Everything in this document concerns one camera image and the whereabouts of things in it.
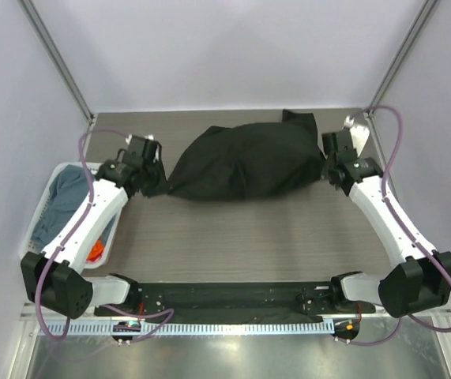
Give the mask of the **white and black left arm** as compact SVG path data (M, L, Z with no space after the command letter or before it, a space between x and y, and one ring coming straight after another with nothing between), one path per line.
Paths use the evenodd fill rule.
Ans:
M137 193L163 193L166 184L160 161L139 168L115 161L57 166L41 201L46 209L30 237L36 250L21 259L25 290L38 315L49 309L74 320L90 307L98 314L130 315L139 309L137 281L119 274L85 278L82 272L97 242L109 255L108 241L127 201Z

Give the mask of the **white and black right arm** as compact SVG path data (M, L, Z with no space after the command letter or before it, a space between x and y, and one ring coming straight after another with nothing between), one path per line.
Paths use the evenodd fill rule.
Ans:
M346 312L356 302L382 306L395 318L432 310L451 294L451 252L439 252L397 202L374 159L328 160L325 177L363 212L388 254L384 277L365 272L334 276L330 306Z

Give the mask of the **black t-shirt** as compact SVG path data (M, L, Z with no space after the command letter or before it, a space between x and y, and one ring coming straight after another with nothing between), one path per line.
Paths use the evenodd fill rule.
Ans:
M170 175L161 162L151 167L143 194L188 201L279 197L318 182L324 163L314 115L284 110L278 122L209 127Z

